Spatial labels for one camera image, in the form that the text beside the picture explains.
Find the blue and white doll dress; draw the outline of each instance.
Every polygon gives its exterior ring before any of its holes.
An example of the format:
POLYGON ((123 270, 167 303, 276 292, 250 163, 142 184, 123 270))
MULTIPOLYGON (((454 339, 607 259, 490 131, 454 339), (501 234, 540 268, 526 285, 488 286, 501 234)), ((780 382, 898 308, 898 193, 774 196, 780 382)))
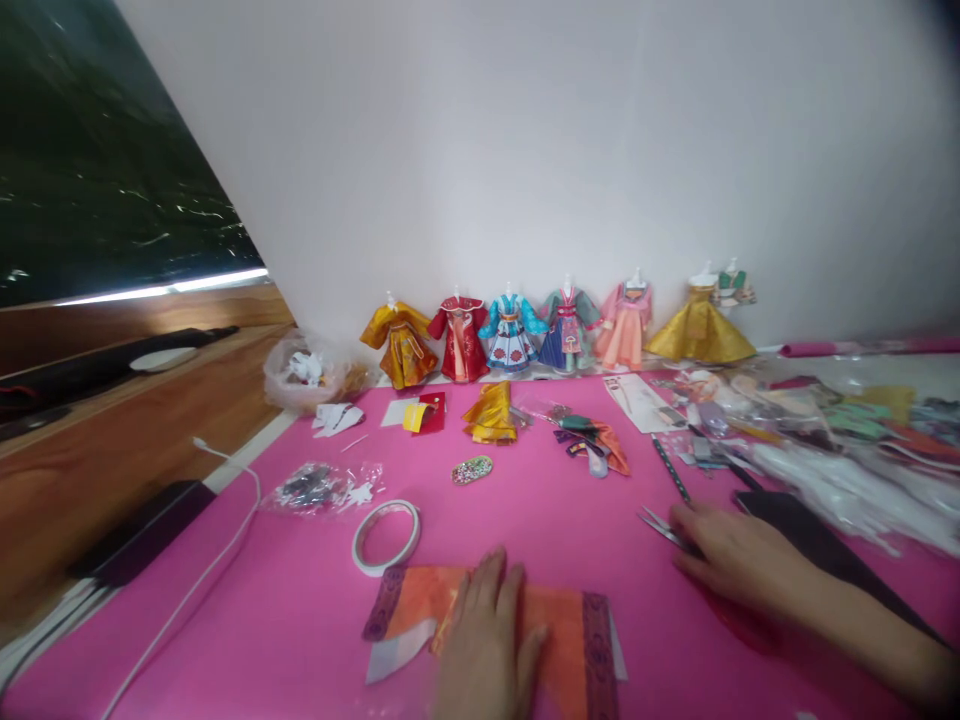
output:
POLYGON ((526 370, 539 357, 527 332, 543 335, 549 329, 523 295, 511 293, 490 303, 490 321, 477 335, 494 339, 487 365, 514 373, 526 370))

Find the white paper scraps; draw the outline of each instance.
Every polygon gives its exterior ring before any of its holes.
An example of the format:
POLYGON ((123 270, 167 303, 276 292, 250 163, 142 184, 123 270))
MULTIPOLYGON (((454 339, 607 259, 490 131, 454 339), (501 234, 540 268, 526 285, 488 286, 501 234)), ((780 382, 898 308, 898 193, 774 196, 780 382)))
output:
POLYGON ((321 428, 314 435, 317 437, 332 437, 357 423, 363 422, 363 410, 352 403, 336 403, 317 405, 317 416, 313 420, 313 429, 321 428))
POLYGON ((363 485, 357 487, 354 487, 351 482, 347 488, 347 492, 344 493, 343 498, 338 503, 340 509, 337 512, 343 512, 354 505, 366 505, 373 500, 373 493, 370 492, 372 489, 372 482, 365 482, 363 485))
POLYGON ((667 433, 686 427, 683 416, 667 405, 639 375, 608 375, 603 384, 640 432, 667 433))
POLYGON ((350 443, 350 444, 347 445, 345 448, 343 448, 343 450, 340 451, 340 454, 342 455, 342 454, 345 453, 347 450, 349 450, 349 449, 352 448, 354 445, 356 445, 358 442, 362 442, 363 440, 366 440, 368 437, 370 437, 369 433, 368 433, 367 435, 364 435, 363 437, 357 438, 357 439, 354 440, 352 443, 350 443))
POLYGON ((297 352, 290 356, 287 369, 307 387, 320 387, 320 380, 323 378, 323 358, 313 353, 307 355, 297 352))
POLYGON ((392 403, 387 405, 387 412, 383 416, 383 422, 380 423, 380 427, 403 425, 403 414, 406 412, 407 406, 418 402, 420 402, 419 397, 394 400, 392 403))
POLYGON ((389 677, 413 660, 436 632, 437 621, 428 618, 402 635, 373 643, 370 648, 370 664, 367 666, 367 685, 389 677))
POLYGON ((620 645, 620 636, 617 635, 617 626, 613 622, 613 610, 607 608, 610 617, 610 651, 613 654, 613 676, 620 682, 627 682, 627 663, 623 659, 623 647, 620 645))

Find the gold fabric piece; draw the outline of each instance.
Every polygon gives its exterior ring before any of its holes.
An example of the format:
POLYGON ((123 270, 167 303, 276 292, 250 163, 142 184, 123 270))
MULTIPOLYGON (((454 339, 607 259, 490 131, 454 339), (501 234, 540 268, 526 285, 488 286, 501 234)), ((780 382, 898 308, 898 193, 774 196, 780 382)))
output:
POLYGON ((873 385, 864 388, 860 395, 847 396, 844 402, 882 405, 890 410, 890 414, 896 422, 901 425, 909 425, 910 410, 916 397, 916 389, 909 385, 873 385))
POLYGON ((710 303, 713 286, 691 286, 690 299, 647 343, 647 350, 680 360, 727 363, 757 354, 732 322, 710 303))
POLYGON ((379 350, 389 340, 380 367, 395 389, 420 385, 436 369, 437 356, 420 340, 429 337, 429 324, 430 320, 423 313, 398 302, 394 308, 389 305, 378 308, 360 336, 360 342, 374 350, 379 350))
POLYGON ((480 399, 467 410, 463 429, 473 441, 489 445, 510 445, 517 441, 517 428, 510 417, 510 381, 484 385, 480 399))

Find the yellow paper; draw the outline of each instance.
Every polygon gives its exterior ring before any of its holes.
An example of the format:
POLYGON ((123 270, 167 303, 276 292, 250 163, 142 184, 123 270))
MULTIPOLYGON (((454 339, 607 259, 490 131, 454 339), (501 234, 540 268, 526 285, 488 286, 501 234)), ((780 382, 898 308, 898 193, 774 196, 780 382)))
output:
POLYGON ((910 424, 910 408, 917 391, 908 385, 874 385, 865 388, 862 395, 851 395, 844 402, 880 405, 890 411, 891 417, 901 425, 910 424))
POLYGON ((403 411, 403 428, 410 432, 420 432, 420 426, 423 425, 423 416, 426 414, 428 407, 430 406, 426 403, 407 405, 407 409, 403 411))

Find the doll dress on mannequin stand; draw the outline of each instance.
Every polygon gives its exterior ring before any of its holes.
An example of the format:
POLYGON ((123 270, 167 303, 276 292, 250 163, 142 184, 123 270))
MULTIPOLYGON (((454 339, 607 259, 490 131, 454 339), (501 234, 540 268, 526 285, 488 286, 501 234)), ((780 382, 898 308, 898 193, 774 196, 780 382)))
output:
POLYGON ((711 303, 717 276, 712 276, 713 283, 706 284, 703 278, 708 277, 690 279, 687 304, 653 336, 647 350, 671 360, 693 358, 709 363, 735 362, 757 354, 750 341, 711 303))
POLYGON ((527 331, 543 335, 549 329, 525 297, 510 293, 490 303, 490 321, 477 335, 494 338, 487 365, 515 373, 526 370, 539 357, 527 331))
POLYGON ((643 333, 650 324, 650 284, 630 287, 620 283, 600 310, 603 330, 595 346, 595 353, 606 370, 626 365, 633 371, 642 370, 643 333))
POLYGON ((477 330, 487 321, 487 310, 482 300, 451 295, 440 304, 436 317, 427 330, 439 340, 447 330, 447 349, 440 369, 454 382, 476 382, 490 372, 484 355, 483 343, 477 330))
POLYGON ((397 390, 420 385, 437 367, 437 356, 421 341, 429 337, 429 322, 405 303, 387 304, 377 309, 360 336, 360 342, 374 350, 389 341, 380 367, 397 390))
POLYGON ((596 362, 585 332, 603 319, 593 301, 580 288, 554 290, 540 309, 550 332, 540 347, 540 362, 560 372, 585 370, 596 362))

